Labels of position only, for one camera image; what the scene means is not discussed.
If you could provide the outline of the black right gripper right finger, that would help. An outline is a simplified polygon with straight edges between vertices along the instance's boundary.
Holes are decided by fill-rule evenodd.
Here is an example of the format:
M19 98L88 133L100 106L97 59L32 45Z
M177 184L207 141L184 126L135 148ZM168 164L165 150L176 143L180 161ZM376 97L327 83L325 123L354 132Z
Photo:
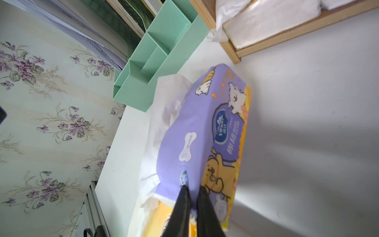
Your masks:
M203 186L200 187L197 198L197 236L226 237L215 213L209 194Z

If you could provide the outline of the yellow-green tissue pack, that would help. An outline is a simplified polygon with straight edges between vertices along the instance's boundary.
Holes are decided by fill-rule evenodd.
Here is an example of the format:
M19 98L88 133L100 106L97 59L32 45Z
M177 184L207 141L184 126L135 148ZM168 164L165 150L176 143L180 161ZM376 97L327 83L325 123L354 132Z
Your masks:
M216 1L216 28L208 39L230 40L237 50L317 18L320 1Z

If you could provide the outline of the purple tissue pack shelf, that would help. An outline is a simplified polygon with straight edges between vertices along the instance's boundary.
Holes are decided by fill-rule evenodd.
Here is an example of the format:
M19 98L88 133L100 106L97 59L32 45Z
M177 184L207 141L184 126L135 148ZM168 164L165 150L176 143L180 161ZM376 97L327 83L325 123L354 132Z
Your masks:
M195 83L178 74L158 79L139 177L146 214L173 207L182 186L196 202L204 187L221 228L229 229L251 94L226 64L211 67Z

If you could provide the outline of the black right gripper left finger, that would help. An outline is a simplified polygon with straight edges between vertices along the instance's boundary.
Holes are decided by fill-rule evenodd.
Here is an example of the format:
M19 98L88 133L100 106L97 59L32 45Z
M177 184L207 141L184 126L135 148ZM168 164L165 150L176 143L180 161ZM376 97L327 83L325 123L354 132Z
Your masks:
M172 215L163 232L163 237L188 237L189 236L189 216L190 216L190 196L187 186L182 186L173 208Z

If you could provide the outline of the yellow tissue pack with tissue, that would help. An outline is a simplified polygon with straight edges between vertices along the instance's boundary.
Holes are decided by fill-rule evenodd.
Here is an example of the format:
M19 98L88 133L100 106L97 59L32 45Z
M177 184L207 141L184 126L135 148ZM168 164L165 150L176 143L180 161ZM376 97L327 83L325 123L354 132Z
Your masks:
M173 209L158 202L158 207L150 212L142 237L161 237L165 232Z

